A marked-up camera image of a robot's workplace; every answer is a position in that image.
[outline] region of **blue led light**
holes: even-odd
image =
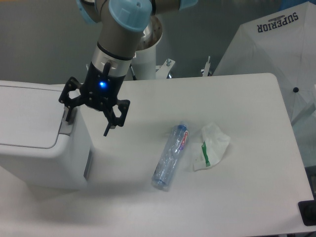
[[[104,81],[101,81],[99,85],[102,89],[105,89],[107,87],[107,84]]]

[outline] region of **white umbrella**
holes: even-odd
[[[306,2],[240,26],[214,75],[249,73],[277,77],[293,120],[316,84],[316,5]]]

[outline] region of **crumpled tissue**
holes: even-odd
[[[202,128],[202,137],[204,142],[200,156],[193,163],[194,171],[210,169],[218,164],[231,141],[231,138],[213,122]]]

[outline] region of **light blue joint cap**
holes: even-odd
[[[96,22],[94,22],[92,20],[92,18],[89,16],[89,14],[85,11],[85,9],[83,8],[81,1],[80,0],[76,0],[77,6],[79,8],[79,11],[81,13],[81,16],[83,17],[84,21],[87,24],[95,24]]]
[[[184,8],[194,6],[197,4],[198,0],[181,0],[179,10],[183,10]]]
[[[109,10],[121,26],[141,32],[149,23],[152,4],[149,0],[110,0]]]

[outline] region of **table surface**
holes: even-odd
[[[315,231],[297,203],[313,198],[276,78],[271,74],[124,82],[123,128],[103,137],[102,113],[82,106],[95,146],[86,190],[25,184],[0,168],[0,236],[246,237]],[[151,186],[170,129],[190,123],[168,192]],[[222,161],[193,172],[199,129],[232,139]]]

